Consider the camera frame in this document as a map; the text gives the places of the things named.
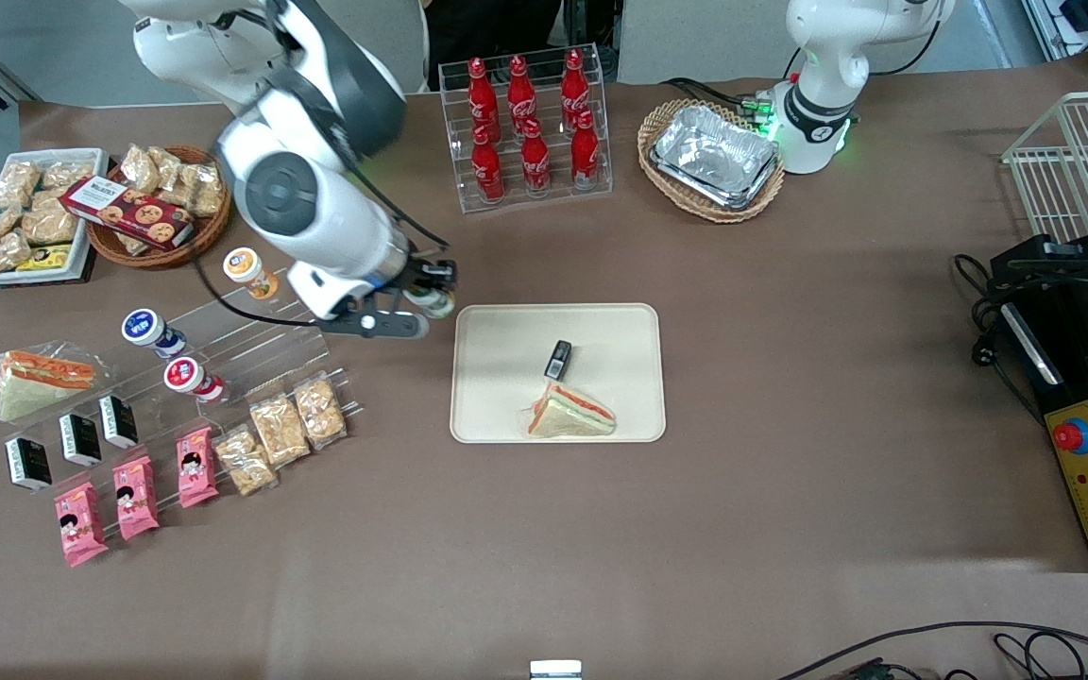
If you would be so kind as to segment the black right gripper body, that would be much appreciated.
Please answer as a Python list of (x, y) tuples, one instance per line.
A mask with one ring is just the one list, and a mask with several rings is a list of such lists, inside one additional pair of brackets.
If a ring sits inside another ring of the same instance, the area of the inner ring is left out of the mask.
[(381, 263), (357, 276), (355, 310), (360, 314), (397, 313), (403, 301), (426, 310), (436, 302), (436, 262), (426, 255), (407, 255), (400, 263)]

